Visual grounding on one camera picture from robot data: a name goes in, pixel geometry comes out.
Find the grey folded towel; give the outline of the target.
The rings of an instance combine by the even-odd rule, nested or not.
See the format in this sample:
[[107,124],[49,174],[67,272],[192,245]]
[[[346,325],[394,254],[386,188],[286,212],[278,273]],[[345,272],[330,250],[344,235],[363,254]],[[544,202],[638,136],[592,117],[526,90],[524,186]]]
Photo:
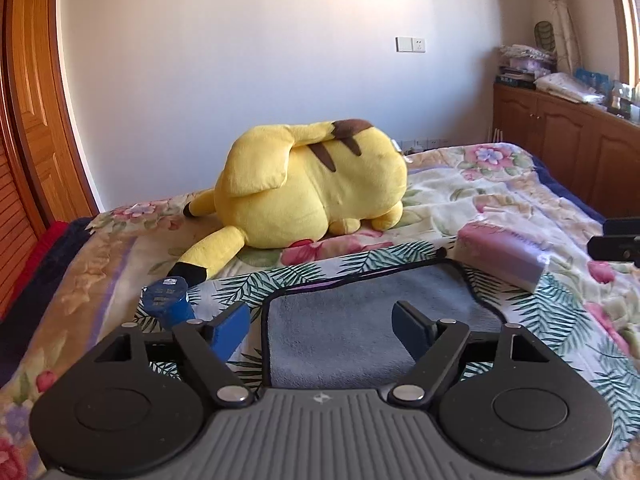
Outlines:
[[262,382],[279,389],[396,382],[414,363],[392,329],[398,301],[433,321],[452,318],[474,332],[498,332],[506,320],[449,259],[288,287],[262,305]]

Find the wooden sideboard cabinet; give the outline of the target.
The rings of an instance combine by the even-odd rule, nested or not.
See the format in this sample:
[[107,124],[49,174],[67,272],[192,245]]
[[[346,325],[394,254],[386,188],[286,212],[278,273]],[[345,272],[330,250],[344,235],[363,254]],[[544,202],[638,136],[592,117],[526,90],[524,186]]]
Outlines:
[[494,85],[494,130],[606,218],[639,214],[639,127],[593,106]]

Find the red blanket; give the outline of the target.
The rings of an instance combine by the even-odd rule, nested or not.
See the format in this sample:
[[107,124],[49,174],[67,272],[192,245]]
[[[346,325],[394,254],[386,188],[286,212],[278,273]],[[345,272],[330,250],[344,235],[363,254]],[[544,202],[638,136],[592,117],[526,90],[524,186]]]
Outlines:
[[10,296],[6,311],[9,311],[12,304],[17,300],[17,297],[21,295],[29,281],[34,277],[36,270],[43,258],[50,252],[53,245],[58,239],[66,232],[70,226],[68,222],[55,221],[52,223],[49,229],[44,232],[37,240],[34,248],[30,251],[26,263],[21,270],[21,273],[17,275],[17,279],[12,289],[12,295]]

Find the wooden wardrobe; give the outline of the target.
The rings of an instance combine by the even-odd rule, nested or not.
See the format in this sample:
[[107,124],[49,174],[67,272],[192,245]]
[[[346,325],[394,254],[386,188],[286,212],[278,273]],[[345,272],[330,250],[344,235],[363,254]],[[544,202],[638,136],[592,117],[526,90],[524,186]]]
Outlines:
[[1,0],[1,312],[56,222],[98,212],[62,77],[56,0]]

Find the palm leaf print cloth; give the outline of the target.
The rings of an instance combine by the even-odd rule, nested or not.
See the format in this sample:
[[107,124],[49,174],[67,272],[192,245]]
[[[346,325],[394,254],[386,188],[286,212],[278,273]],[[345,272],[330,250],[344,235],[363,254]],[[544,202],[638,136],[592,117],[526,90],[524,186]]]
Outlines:
[[[440,259],[442,246],[426,240],[385,245],[328,260],[227,276],[189,288],[196,318],[209,320],[236,302],[250,308],[250,330],[229,360],[251,389],[262,382],[262,305],[274,292],[329,278]],[[462,266],[480,299],[506,319],[524,325],[597,390],[613,415],[612,438],[602,458],[607,467],[639,432],[639,375],[597,319],[557,275],[546,272],[526,292],[470,266]]]

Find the dark blue blanket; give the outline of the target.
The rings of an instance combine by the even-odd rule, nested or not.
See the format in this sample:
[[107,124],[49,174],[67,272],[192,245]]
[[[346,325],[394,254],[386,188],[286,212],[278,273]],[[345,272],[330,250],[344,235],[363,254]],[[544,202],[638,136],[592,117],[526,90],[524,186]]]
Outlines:
[[60,286],[64,274],[91,233],[91,218],[68,222],[70,226],[43,258],[11,309],[1,319],[1,385],[17,371],[32,336]]

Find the pink tissue pack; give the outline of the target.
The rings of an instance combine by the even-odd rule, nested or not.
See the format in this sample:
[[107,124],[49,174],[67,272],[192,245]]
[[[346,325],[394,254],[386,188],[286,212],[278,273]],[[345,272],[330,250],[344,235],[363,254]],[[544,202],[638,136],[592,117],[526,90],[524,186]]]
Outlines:
[[452,258],[504,282],[534,292],[549,264],[548,252],[527,236],[485,221],[458,231]]

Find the yellow Pikachu plush toy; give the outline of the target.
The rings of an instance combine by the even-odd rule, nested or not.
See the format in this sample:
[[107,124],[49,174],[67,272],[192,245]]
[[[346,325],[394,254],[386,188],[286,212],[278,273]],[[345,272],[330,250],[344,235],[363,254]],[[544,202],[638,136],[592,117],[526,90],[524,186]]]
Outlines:
[[215,185],[183,208],[213,214],[220,229],[192,245],[168,274],[189,286],[222,270],[245,247],[287,248],[364,222],[387,231],[402,217],[408,168],[400,149],[363,119],[265,125],[232,144]]

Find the bottles on sideboard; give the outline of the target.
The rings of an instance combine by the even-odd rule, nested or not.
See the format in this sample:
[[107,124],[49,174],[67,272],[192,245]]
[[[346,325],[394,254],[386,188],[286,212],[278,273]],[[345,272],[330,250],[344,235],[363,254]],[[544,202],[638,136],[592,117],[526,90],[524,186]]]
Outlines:
[[599,95],[594,102],[595,106],[639,125],[639,101],[636,99],[635,88],[617,79],[611,79],[608,75],[582,67],[574,71],[574,76]]

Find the floral bed quilt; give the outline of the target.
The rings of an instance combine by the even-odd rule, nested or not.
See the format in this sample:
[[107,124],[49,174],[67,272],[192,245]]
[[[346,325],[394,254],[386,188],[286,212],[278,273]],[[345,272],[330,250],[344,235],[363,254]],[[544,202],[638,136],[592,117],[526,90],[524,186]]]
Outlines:
[[[450,248],[465,223],[484,220],[541,244],[550,257],[546,272],[574,290],[639,375],[639,272],[629,263],[588,257],[586,245],[600,233],[600,220],[553,183],[540,162],[522,148],[499,143],[427,151],[410,156],[408,167],[404,213],[392,230],[362,229],[286,249],[246,248],[215,280],[415,240]],[[17,371],[1,386],[3,478],[41,474],[28,419],[50,385],[120,324],[132,321],[147,332],[156,330],[140,308],[141,289],[218,226],[215,217],[187,219],[185,204],[183,195],[136,203],[88,224],[90,238],[68,266]],[[610,479],[637,478],[639,433],[602,470]]]

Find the white plastic bag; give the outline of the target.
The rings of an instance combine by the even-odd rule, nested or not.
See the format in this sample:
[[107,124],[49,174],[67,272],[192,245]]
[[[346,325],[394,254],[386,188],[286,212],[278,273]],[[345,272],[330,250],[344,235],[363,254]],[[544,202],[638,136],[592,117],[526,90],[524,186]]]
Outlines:
[[605,95],[566,73],[552,73],[535,80],[537,91],[549,93],[574,103],[597,104],[605,101]]

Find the white wall socket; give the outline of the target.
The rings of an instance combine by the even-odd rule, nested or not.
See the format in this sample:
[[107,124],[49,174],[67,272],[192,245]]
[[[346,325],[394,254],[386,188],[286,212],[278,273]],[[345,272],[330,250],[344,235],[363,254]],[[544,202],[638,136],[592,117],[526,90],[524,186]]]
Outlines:
[[425,53],[423,38],[396,37],[396,51],[398,53]]

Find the stack of folded linens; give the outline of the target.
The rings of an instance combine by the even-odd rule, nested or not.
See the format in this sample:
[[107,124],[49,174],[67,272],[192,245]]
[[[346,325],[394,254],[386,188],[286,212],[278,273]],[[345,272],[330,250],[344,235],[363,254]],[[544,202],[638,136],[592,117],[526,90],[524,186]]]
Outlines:
[[496,84],[513,88],[536,89],[536,81],[556,71],[556,56],[525,44],[510,44],[498,49]]

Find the blue cylindrical container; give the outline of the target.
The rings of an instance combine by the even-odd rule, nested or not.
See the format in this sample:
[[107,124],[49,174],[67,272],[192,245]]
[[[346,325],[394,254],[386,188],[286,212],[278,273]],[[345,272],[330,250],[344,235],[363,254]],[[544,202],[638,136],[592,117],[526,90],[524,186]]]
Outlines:
[[189,301],[189,286],[181,276],[162,278],[141,289],[142,310],[160,323],[162,330],[195,318]]

